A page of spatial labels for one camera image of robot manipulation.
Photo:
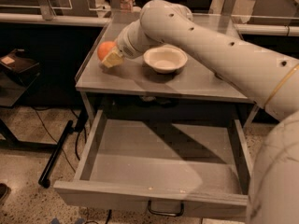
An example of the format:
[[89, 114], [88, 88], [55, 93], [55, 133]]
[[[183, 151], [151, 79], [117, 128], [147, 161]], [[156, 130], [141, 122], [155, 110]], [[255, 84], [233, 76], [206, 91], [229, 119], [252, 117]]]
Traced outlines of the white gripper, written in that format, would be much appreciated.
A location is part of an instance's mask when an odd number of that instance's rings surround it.
[[111, 68], [120, 65], [124, 57], [134, 59], [144, 54], [148, 49], [161, 44], [157, 34], [160, 23], [144, 23], [141, 20], [131, 22], [124, 27], [116, 38], [117, 47], [111, 48], [104, 53], [102, 64]]

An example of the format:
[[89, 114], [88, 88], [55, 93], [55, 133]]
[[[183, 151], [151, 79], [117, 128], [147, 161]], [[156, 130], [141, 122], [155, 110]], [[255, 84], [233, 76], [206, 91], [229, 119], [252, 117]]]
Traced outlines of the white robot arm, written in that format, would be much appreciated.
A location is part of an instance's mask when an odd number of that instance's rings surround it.
[[183, 49], [279, 121], [256, 156], [246, 224], [299, 224], [299, 61], [191, 21], [185, 6], [151, 0], [98, 49], [112, 67], [163, 43]]

